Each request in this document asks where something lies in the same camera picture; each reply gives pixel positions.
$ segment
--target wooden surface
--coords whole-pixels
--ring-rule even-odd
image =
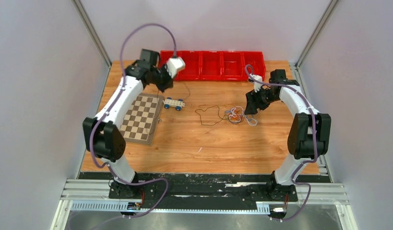
[[[292,74],[287,61],[266,61],[266,81],[274,69],[286,69]],[[119,62],[112,65],[100,108],[107,103],[122,72]],[[188,97],[188,86],[191,95]],[[202,126],[195,109],[210,106],[224,111],[239,105],[245,108],[245,94],[253,89],[248,82],[176,81],[174,88],[163,94],[174,100],[184,99],[186,106],[181,111],[162,109],[152,146],[127,143],[124,152],[130,165],[137,172],[159,173],[271,173],[277,169],[288,154],[287,138],[292,124],[292,115],[282,102],[272,103],[255,118],[257,126],[246,121],[233,125],[226,120],[215,126]],[[156,86],[149,85],[144,93],[157,93]],[[204,123],[219,121],[217,108],[201,112]],[[106,171],[98,169],[87,152],[82,171]],[[303,173],[318,174],[316,164],[308,165]]]

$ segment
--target checkered board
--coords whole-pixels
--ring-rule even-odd
[[[124,116],[120,132],[126,142],[151,145],[163,96],[141,93]]]

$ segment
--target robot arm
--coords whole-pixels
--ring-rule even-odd
[[[158,69],[156,64],[159,58],[158,52],[143,49],[140,59],[125,69],[125,79],[121,78],[118,88],[105,107],[95,118],[87,117],[83,122],[86,148],[90,151],[91,132],[98,119],[105,116],[93,137],[95,156],[108,163],[118,178],[130,183],[135,178],[135,171],[123,156],[126,142],[119,131],[124,116],[147,85],[155,84],[163,92],[173,87],[177,73],[185,69],[185,63],[180,57],[170,58]]]
[[[296,179],[307,163],[292,178],[297,168],[305,161],[314,159],[312,117],[308,108],[311,108],[316,119],[316,146],[319,155],[327,153],[331,118],[329,114],[319,113],[310,103],[307,103],[309,107],[307,106],[297,94],[297,92],[302,93],[299,83],[296,80],[287,79],[285,70],[277,69],[272,71],[269,82],[277,84],[277,86],[271,85],[266,89],[261,86],[257,90],[257,82],[255,82],[255,89],[246,93],[247,106],[245,114],[256,114],[258,109],[264,110],[274,101],[282,101],[287,105],[289,111],[294,116],[288,136],[289,154],[281,167],[273,172],[271,183],[274,185],[292,185],[292,180]],[[297,92],[287,87],[279,86],[279,84],[288,85]]]

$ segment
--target metal frame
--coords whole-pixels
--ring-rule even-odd
[[[112,61],[109,58],[109,55],[107,54],[106,49],[103,46],[101,40],[99,39],[99,36],[96,33],[95,28],[93,27],[92,22],[90,21],[89,16],[86,13],[86,10],[82,5],[82,2],[80,0],[71,0],[71,1],[74,4],[75,8],[77,9],[83,23],[85,24],[90,36],[93,39],[93,42],[95,43],[96,47],[99,50],[102,58],[105,60],[106,64],[110,68],[112,66]]]
[[[107,65],[111,66],[111,60],[102,45],[99,37],[93,28],[92,23],[80,0],[72,0],[77,8],[85,26],[87,27],[93,41],[99,49]],[[295,79],[302,85],[305,96],[307,90],[302,79],[300,66],[303,64],[308,52],[312,48],[317,37],[321,33],[327,20],[330,18],[333,10],[339,0],[331,0],[318,25],[316,26],[311,38],[302,51],[297,63],[290,63],[291,71]],[[328,166],[324,156],[319,157],[318,167],[322,175],[331,176],[328,172]],[[226,186],[246,186],[252,183],[226,184]],[[344,230],[357,230],[357,225],[353,218],[353,213],[343,184],[337,183],[314,183],[311,184],[312,191],[307,204],[311,205],[335,205],[340,217],[340,223]],[[92,210],[92,211],[122,211],[127,207],[128,202],[140,202],[138,199],[109,199],[109,181],[108,180],[81,180],[70,179],[65,184],[64,191],[61,195],[56,214],[51,225],[52,230],[63,230],[67,224],[70,211]],[[297,195],[300,201],[306,198],[308,188],[305,186],[296,187]],[[257,202],[257,210],[196,210],[196,209],[158,209],[153,212],[162,213],[212,213],[212,214],[262,214],[268,212],[269,205],[282,204],[282,202]]]
[[[109,199],[109,180],[67,180],[64,191],[56,211],[52,230],[63,230],[70,211],[128,211],[128,203],[140,202],[139,199]],[[225,184],[228,187],[249,186],[250,184],[265,184],[263,182],[238,182]],[[351,207],[343,184],[338,183],[311,183],[312,191],[307,204],[309,205],[335,205],[340,216],[344,230],[357,229]],[[308,187],[297,186],[296,192],[300,201],[306,198]],[[256,202],[257,210],[203,210],[203,209],[160,209],[156,213],[210,213],[210,214],[252,214],[266,215],[269,206],[283,204],[283,202]]]
[[[339,3],[339,0],[331,0],[329,5],[327,6],[325,12],[323,13],[322,17],[320,18],[319,23],[317,24],[314,32],[312,33],[312,36],[309,38],[308,43],[306,44],[305,48],[303,49],[301,55],[298,58],[298,61],[296,63],[297,69],[299,69],[300,66],[302,66],[303,62],[306,59],[306,56],[308,55],[310,49],[312,48],[313,44],[315,43],[317,37],[323,30],[327,20],[329,20],[331,14],[333,13],[334,9],[336,8],[337,4]]]
[[[107,79],[108,79],[108,77],[109,77],[109,74],[110,74],[110,70],[111,70],[111,69],[112,69],[111,66],[109,66],[108,71],[107,71],[106,76],[105,76],[105,81],[104,81],[103,86],[102,86],[102,93],[100,94],[100,96],[99,96],[99,98],[98,98],[98,109],[97,109],[96,111],[99,110],[99,106],[101,105],[102,97],[103,97],[103,94],[104,94],[104,90],[105,90],[105,88],[106,88]],[[86,146],[83,145],[83,146],[82,146],[82,159],[81,159],[81,164],[79,165],[79,170],[77,171],[77,173],[76,173],[76,175],[75,175],[75,178],[78,178],[79,173],[81,172],[83,160],[84,160],[84,158],[85,158],[85,153],[86,153]]]

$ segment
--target toy car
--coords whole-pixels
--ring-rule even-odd
[[[169,109],[170,107],[175,107],[177,111],[181,111],[182,107],[185,106],[185,103],[182,99],[172,100],[170,97],[167,97],[164,101],[164,108]]]

